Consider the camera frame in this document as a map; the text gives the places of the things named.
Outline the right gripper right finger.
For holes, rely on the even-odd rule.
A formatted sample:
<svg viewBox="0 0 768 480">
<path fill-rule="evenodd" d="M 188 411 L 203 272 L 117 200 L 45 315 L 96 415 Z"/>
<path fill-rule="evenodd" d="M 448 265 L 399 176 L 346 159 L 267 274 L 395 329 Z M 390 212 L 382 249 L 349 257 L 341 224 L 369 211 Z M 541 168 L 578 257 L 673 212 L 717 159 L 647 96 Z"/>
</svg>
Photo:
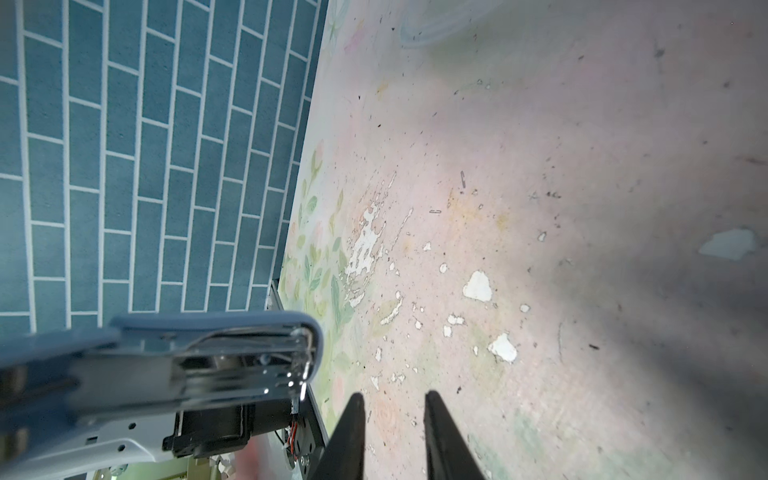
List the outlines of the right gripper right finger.
<svg viewBox="0 0 768 480">
<path fill-rule="evenodd" d="M 427 478 L 429 480 L 484 480 L 442 397 L 430 390 L 424 410 Z"/>
</svg>

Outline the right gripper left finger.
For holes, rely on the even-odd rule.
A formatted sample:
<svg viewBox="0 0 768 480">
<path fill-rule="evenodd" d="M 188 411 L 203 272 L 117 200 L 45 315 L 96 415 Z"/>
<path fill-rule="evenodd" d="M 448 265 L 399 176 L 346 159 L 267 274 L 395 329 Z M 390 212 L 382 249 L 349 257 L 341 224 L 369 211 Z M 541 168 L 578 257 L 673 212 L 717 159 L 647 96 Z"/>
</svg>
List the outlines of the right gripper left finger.
<svg viewBox="0 0 768 480">
<path fill-rule="evenodd" d="M 312 480 L 363 480 L 366 412 L 364 396 L 351 395 L 330 440 L 315 466 Z"/>
</svg>

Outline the blue mini stapler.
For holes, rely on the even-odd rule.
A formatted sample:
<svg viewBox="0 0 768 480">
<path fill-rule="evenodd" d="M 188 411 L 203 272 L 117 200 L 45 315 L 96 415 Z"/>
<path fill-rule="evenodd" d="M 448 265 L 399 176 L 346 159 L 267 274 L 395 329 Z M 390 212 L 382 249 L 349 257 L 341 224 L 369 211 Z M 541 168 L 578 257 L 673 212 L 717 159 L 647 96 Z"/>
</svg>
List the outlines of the blue mini stapler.
<svg viewBox="0 0 768 480">
<path fill-rule="evenodd" d="M 289 426 L 324 349 L 292 311 L 122 314 L 1 343 L 1 465 L 103 424 L 170 414 L 161 446 L 219 453 Z"/>
</svg>

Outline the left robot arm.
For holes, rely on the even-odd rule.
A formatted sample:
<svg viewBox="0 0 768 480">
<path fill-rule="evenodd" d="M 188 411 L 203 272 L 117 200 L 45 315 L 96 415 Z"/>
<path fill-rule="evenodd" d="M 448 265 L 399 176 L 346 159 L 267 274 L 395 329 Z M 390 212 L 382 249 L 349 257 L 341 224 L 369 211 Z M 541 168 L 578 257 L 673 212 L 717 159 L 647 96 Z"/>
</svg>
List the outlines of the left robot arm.
<svg viewBox="0 0 768 480">
<path fill-rule="evenodd" d="M 56 425 L 36 414 L 37 427 L 2 438 L 1 476 L 65 479 L 124 464 L 203 459 L 236 452 L 254 437 L 276 433 L 288 464 L 308 478 L 328 443 L 315 407 L 307 396 L 301 403 L 272 400 L 84 426 Z"/>
</svg>

